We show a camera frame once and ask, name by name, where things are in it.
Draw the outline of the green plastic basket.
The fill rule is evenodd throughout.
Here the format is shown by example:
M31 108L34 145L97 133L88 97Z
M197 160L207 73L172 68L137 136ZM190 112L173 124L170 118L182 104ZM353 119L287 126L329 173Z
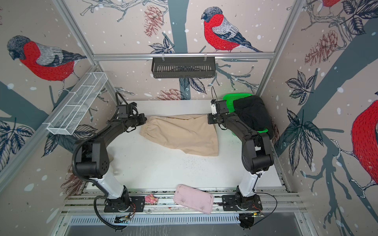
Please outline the green plastic basket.
M232 93L223 97L231 113L237 114L242 122L258 132L272 138L271 118L263 100L249 93Z

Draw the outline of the black shorts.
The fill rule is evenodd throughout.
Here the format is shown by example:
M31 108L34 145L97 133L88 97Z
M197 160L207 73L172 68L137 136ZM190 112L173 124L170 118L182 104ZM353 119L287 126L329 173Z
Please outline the black shorts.
M265 107L263 100L255 95L233 101L235 113L240 120L256 131L268 130L267 134L271 140L274 136L271 117Z

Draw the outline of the beige shorts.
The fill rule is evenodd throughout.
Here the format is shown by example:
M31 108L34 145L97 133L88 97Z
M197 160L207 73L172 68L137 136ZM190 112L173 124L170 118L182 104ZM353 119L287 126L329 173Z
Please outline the beige shorts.
M208 124L207 115L151 116L140 133L147 140L186 154L218 156L216 128Z

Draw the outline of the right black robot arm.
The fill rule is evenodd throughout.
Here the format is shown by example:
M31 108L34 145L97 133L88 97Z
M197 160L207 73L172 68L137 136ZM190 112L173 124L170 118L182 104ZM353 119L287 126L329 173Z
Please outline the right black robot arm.
M262 175L274 165L272 146L267 133L259 133L245 124L235 113L229 112L225 100L211 100L208 123L230 130L242 143L241 160L246 170L237 186L232 205L241 210L261 210L256 187Z

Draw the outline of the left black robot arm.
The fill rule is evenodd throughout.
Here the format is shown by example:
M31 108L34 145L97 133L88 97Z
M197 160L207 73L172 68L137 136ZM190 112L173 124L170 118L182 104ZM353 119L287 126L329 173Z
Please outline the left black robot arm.
M73 173L82 181L90 182L104 193L105 204L111 209L129 208L132 201L127 188L116 180L110 166L108 145L123 133L130 133L146 123L137 103L117 106L115 116L99 133L78 141L72 157Z

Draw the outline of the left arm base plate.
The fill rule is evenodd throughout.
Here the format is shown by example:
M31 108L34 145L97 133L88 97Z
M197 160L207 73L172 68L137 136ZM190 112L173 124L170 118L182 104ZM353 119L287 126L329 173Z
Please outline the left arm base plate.
M141 196L128 197L125 199L106 199L104 212L122 213L122 212L143 212L145 198Z

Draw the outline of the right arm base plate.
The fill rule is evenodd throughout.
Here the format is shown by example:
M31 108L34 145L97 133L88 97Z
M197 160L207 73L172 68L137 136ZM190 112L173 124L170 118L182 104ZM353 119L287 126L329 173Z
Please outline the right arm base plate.
M260 197L255 194L251 197L243 197L241 194L235 195L222 195L221 206L224 211L262 211Z

